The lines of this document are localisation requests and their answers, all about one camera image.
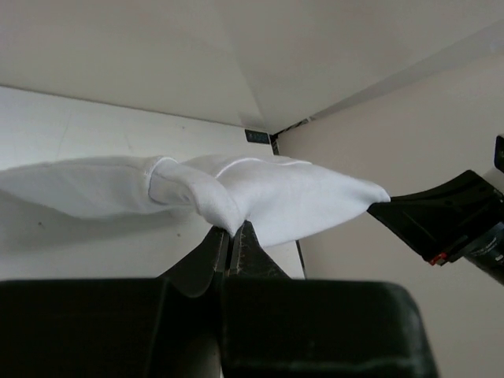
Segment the white cloth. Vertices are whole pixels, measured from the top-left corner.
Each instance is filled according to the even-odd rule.
[[[193,209],[262,246],[332,228],[390,197],[380,186],[288,157],[96,157],[0,172],[0,190],[74,217]]]

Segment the small black label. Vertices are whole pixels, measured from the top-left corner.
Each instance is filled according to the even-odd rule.
[[[266,132],[253,132],[252,130],[245,130],[247,142],[269,144],[269,135]]]

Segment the white fabric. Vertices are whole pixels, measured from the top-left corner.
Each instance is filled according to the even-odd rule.
[[[0,190],[74,217],[193,209],[262,246],[332,228],[390,197],[380,186],[288,157],[96,157],[0,172]]]

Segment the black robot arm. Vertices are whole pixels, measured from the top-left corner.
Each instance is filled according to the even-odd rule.
[[[504,139],[494,165],[504,172]],[[504,284],[504,195],[473,171],[368,212],[431,265],[466,258]]]

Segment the white ceiling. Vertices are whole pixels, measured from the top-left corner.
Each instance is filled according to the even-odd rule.
[[[277,132],[502,19],[502,0],[0,0],[0,84]]]

